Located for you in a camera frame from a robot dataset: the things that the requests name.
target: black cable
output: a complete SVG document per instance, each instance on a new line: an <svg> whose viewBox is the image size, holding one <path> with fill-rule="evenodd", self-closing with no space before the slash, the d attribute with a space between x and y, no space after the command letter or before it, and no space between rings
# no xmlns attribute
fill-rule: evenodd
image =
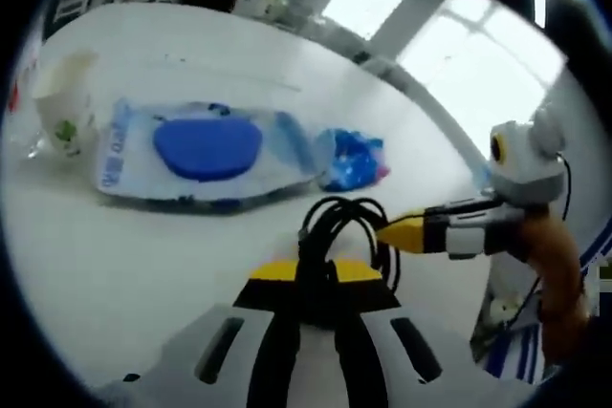
<svg viewBox="0 0 612 408"><path fill-rule="evenodd" d="M567 214L569 213L569 210L570 210L570 202L572 201L572 168L570 167L570 163L568 162L568 160L565 159L565 157L563 157L562 155L559 155L559 157L563 160L563 165L565 166L566 177L567 177L567 192L565 193L565 207L563 207L563 214L561 217L561 220L565 222L565 219L567 219ZM523 303L520 305L520 308L518 308L518 311L513 316L513 318L510 319L510 321L508 321L506 326L502 329L502 332L508 331L516 323L516 321L518 320L518 317L520 317L520 314L525 310L528 303L531 301L532 297L536 294L537 286L539 285L540 280L541 279L537 277L537 279L534 281L534 284L529 289L529 292L527 293L527 296L525 297L525 300L523 301Z"/></svg>
<svg viewBox="0 0 612 408"><path fill-rule="evenodd" d="M325 205L318 219L312 224L315 214ZM367 236L370 249L370 266L381 272L382 279L389 285L391 277L391 248L389 245L376 240L376 231L389 224L383 207L370 198L348 200L332 196L319 200L304 217L302 228L299 231L299 258L320 257L324 263L327 252L340 234L351 222L357 223ZM393 248L395 255L395 276L389 287L395 293L402 276L400 251Z"/></svg>

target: blue plastic bag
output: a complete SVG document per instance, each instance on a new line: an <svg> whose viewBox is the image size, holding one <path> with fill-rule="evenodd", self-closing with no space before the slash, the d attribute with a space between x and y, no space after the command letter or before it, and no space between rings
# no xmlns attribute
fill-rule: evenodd
<svg viewBox="0 0 612 408"><path fill-rule="evenodd" d="M176 175L154 147L156 130L169 121L245 118L262 135L250 169L222 181L199 182ZM95 186L110 196L186 204L236 207L259 205L297 191L324 174L333 161L333 136L270 109L231 108L187 102L139 106L127 98L115 104L111 123L98 143Z"/></svg>
<svg viewBox="0 0 612 408"><path fill-rule="evenodd" d="M325 191L339 192L364 188L377 183L390 172L384 163L382 139L367 138L359 131L332 129L336 141L334 159L319 185Z"/></svg>

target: robotic arm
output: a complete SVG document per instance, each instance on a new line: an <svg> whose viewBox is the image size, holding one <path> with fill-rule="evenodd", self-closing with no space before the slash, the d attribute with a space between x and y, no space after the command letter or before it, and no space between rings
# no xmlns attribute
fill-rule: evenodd
<svg viewBox="0 0 612 408"><path fill-rule="evenodd" d="M496 126L492 190L412 211L377 236L452 259L505 250L514 243L511 226L562 193L563 146L545 112ZM464 339L426 311L401 306L365 263L300 256L258 269L233 306L214 307L164 346L153 369L99 395L121 406L284 408L305 321L335 332L352 408L511 408L534 391L478 368Z"/></svg>
<svg viewBox="0 0 612 408"><path fill-rule="evenodd" d="M453 260L507 250L514 244L508 236L514 234L512 226L523 221L525 212L562 194L564 147L560 129L543 109L529 123L495 126L491 189L478 198L411 211L379 230L377 237L406 252L448 252Z"/></svg>

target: table surface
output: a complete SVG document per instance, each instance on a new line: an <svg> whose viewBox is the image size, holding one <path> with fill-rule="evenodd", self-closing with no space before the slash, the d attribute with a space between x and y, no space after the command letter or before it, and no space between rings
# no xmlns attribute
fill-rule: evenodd
<svg viewBox="0 0 612 408"><path fill-rule="evenodd" d="M283 109L384 138L390 176L349 196L372 197L390 216L476 192L459 154L415 103L350 61L272 27L190 7L108 5L51 37L41 64L80 49L100 54L88 80L99 125L122 96ZM20 110L3 130L5 150L15 148L15 133L35 132L32 105ZM17 118L28 128L15 128ZM18 282L43 333L92 386L144 373L175 332L213 304L233 302L252 269L295 257L301 220L321 197L231 217L170 215L111 204L45 156L14 157L3 168L3 206ZM332 249L363 259L367 252L358 226ZM470 338L489 259L405 254L402 263L400 301ZM302 339L290 406L347 406L332 337L309 330Z"/></svg>

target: white cup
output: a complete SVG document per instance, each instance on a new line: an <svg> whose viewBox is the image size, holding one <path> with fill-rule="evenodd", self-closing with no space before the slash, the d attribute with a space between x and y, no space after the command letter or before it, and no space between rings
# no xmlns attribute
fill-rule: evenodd
<svg viewBox="0 0 612 408"><path fill-rule="evenodd" d="M96 132L91 96L85 78L98 55L89 51L69 54L40 69L33 87L42 129L64 158L81 153Z"/></svg>

